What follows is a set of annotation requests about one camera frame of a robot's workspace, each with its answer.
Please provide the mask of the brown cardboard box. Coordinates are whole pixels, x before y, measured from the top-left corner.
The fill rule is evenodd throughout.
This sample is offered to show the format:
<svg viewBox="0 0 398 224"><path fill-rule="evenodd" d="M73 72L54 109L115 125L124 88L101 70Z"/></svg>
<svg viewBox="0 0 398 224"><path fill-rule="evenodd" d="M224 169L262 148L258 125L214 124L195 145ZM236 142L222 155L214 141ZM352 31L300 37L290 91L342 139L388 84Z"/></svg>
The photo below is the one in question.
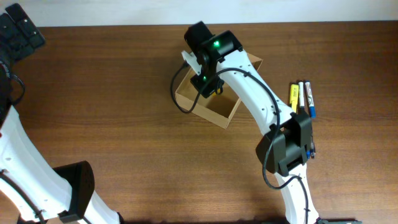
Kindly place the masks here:
<svg viewBox="0 0 398 224"><path fill-rule="evenodd" d="M174 91L174 96L178 105L186 111L192 107L198 93L195 87L190 83L190 79L194 75L196 75L196 73L188 67L188 71L184 78ZM200 96L192 113L226 129L240 103L241 99L239 96L225 83L223 85L222 94L216 95L214 93L208 98Z"/></svg>

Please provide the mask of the yellow highlighter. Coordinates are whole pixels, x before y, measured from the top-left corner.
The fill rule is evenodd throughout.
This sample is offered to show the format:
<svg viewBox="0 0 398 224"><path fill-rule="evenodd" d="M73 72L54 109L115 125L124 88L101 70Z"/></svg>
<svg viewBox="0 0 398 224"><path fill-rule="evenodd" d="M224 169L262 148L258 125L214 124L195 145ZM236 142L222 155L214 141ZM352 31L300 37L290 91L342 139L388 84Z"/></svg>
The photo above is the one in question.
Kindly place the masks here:
<svg viewBox="0 0 398 224"><path fill-rule="evenodd" d="M299 86L297 84L291 84L289 104L294 113L297 112L298 101L299 101Z"/></svg>

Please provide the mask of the white marker black cap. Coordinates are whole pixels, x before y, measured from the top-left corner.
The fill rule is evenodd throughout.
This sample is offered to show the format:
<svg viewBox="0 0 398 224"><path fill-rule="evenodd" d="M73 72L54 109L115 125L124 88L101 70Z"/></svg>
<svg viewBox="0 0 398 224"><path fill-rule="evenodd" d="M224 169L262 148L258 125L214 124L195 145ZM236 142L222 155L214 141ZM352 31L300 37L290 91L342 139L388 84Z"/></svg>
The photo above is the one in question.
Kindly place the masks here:
<svg viewBox="0 0 398 224"><path fill-rule="evenodd" d="M299 82L299 108L303 110L305 108L305 100L304 100L304 82Z"/></svg>

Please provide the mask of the white marker blue cap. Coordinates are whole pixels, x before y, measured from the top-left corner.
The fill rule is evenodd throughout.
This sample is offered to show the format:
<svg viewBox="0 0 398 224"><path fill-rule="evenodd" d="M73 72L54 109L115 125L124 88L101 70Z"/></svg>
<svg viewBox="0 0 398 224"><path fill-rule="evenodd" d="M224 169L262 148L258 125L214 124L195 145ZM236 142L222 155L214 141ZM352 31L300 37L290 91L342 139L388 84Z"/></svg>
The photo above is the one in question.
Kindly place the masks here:
<svg viewBox="0 0 398 224"><path fill-rule="evenodd" d="M315 104L313 100L312 88L309 81L304 82L305 90L307 92L308 108L311 118L316 118Z"/></svg>

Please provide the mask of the black pen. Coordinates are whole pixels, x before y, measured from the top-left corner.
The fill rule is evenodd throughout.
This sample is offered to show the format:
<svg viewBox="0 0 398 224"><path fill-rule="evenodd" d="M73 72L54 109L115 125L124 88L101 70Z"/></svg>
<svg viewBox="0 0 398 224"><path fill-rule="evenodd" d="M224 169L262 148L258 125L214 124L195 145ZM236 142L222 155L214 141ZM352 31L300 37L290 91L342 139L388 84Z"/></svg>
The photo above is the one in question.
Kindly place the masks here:
<svg viewBox="0 0 398 224"><path fill-rule="evenodd" d="M315 143L314 143L313 137L311 137L310 157L311 157L312 159L314 159L314 158L315 158L315 155L316 155L316 147L315 147Z"/></svg>

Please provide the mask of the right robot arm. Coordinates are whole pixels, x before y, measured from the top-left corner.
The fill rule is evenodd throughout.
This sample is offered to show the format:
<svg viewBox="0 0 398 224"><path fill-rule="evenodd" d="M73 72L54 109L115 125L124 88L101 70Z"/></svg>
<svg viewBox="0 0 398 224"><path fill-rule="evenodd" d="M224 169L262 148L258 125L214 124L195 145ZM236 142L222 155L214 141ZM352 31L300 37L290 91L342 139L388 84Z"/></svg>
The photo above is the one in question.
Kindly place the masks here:
<svg viewBox="0 0 398 224"><path fill-rule="evenodd" d="M230 30L214 35L198 22L188 28L184 39L191 51L183 58L195 71L190 82L197 95L219 94L227 84L255 119L262 134L256 154L264 182L281 191L287 223L318 223L307 180L307 154L312 147L309 115L296 113L279 99Z"/></svg>

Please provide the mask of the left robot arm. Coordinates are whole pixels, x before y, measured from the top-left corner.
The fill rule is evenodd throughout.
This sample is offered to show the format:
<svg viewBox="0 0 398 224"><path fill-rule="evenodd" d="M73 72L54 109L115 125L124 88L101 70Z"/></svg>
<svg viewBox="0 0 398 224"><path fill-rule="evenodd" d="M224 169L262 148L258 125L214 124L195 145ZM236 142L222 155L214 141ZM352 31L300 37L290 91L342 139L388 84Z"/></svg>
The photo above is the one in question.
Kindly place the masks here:
<svg viewBox="0 0 398 224"><path fill-rule="evenodd" d="M19 211L18 223L124 223L95 191L88 161L51 167L25 132L12 97L12 82L25 88L13 65L45 45L20 4L1 14L1 192Z"/></svg>

